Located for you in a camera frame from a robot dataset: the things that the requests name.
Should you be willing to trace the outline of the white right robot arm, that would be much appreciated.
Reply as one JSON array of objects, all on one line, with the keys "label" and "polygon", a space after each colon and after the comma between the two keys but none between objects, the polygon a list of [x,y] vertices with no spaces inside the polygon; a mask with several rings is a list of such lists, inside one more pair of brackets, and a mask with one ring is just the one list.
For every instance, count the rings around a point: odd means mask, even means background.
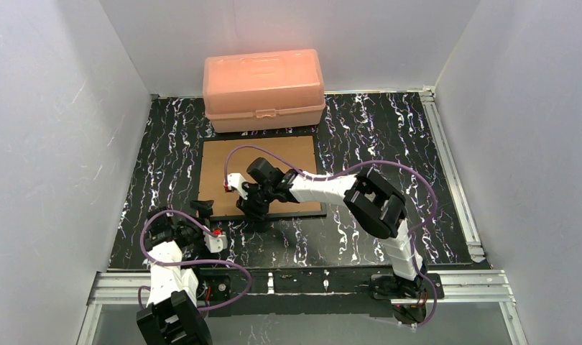
[{"label": "white right robot arm", "polygon": [[364,231],[380,239],[396,277],[416,281],[423,276],[422,257],[410,242],[405,197],[374,168],[331,176],[283,172],[259,157],[246,171],[249,180],[241,173],[229,173],[225,189],[238,193],[236,206],[248,219],[265,220],[275,201],[345,206]]}]

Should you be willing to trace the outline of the brown cardboard backing board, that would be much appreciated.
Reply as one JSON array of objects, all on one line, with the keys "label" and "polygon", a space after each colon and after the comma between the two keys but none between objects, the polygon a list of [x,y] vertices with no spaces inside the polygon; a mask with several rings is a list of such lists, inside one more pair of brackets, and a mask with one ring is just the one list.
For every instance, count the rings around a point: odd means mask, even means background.
[{"label": "brown cardboard backing board", "polygon": [[[290,134],[277,137],[232,136],[205,139],[200,165],[198,200],[214,201],[213,216],[211,218],[214,221],[246,219],[242,211],[236,207],[239,195],[236,192],[227,193],[224,190],[224,163],[229,152],[238,146],[252,144],[275,153],[286,161],[291,162],[294,166],[307,170],[309,173],[321,173],[322,169],[318,167],[317,163],[319,162],[315,154],[316,139],[315,134]],[[258,157],[267,158],[272,165],[283,172],[287,172],[290,169],[284,163],[265,152],[245,148],[233,154],[228,165],[228,172],[241,173],[250,183],[254,183],[254,180],[246,173],[246,169]],[[266,220],[318,218],[325,217],[326,214],[326,207],[321,203],[298,204],[274,201],[270,204]]]}]

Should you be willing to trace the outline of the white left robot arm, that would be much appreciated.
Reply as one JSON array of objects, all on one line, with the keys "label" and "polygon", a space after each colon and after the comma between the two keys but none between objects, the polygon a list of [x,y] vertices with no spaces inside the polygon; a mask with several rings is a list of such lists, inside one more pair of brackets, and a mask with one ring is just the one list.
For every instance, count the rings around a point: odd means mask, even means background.
[{"label": "white left robot arm", "polygon": [[[165,207],[147,216],[143,246],[159,262],[180,262],[182,248],[204,247],[205,234],[200,228],[213,215],[213,201],[191,201],[198,212],[197,223],[187,219],[175,222],[165,214]],[[146,344],[212,344],[212,336],[197,307],[201,280],[189,266],[150,268],[149,298],[137,312],[137,326]]]}]

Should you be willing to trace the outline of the black picture frame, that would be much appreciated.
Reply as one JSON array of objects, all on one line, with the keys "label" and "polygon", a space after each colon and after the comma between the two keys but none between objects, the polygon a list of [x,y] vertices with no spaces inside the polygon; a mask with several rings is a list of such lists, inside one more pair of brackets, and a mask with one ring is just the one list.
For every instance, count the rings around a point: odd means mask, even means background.
[{"label": "black picture frame", "polygon": [[227,193],[236,192],[239,196],[243,195],[243,192],[238,192],[237,188],[240,187],[241,182],[248,182],[248,180],[239,172],[228,172],[228,165],[233,154],[240,149],[255,149],[260,152],[265,152],[269,156],[277,159],[278,161],[284,163],[290,169],[298,172],[298,176],[293,180],[290,192],[294,197],[301,203],[317,202],[317,203],[337,203],[341,201],[341,197],[337,196],[337,192],[334,191],[334,187],[331,182],[325,181],[314,181],[313,178],[316,175],[322,175],[321,172],[311,173],[307,170],[300,169],[294,166],[291,162],[286,161],[284,158],[270,152],[262,147],[258,147],[252,144],[244,144],[236,147],[229,152],[226,161],[224,163],[224,190]]}]

